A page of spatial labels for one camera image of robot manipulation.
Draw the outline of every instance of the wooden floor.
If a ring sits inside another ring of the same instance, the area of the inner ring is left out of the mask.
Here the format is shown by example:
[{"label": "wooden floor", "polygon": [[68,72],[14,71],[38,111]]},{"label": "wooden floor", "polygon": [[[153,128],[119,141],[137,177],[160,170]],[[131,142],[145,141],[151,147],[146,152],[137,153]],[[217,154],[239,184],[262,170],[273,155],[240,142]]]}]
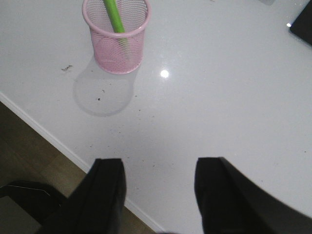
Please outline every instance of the wooden floor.
[{"label": "wooden floor", "polygon": [[[0,102],[0,186],[14,180],[43,182],[65,196],[85,173]],[[124,208],[120,234],[153,234]]]}]

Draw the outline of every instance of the desk surface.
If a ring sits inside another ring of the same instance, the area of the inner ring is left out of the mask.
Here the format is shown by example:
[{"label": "desk surface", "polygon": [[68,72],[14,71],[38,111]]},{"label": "desk surface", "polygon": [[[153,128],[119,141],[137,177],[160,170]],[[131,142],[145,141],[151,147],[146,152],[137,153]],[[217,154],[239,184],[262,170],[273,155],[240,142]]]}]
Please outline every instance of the desk surface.
[{"label": "desk surface", "polygon": [[0,100],[85,171],[122,158],[126,205],[156,231],[202,232],[206,156],[312,216],[312,47],[286,26],[307,2],[150,0],[143,62],[115,76],[81,0],[2,0]]}]

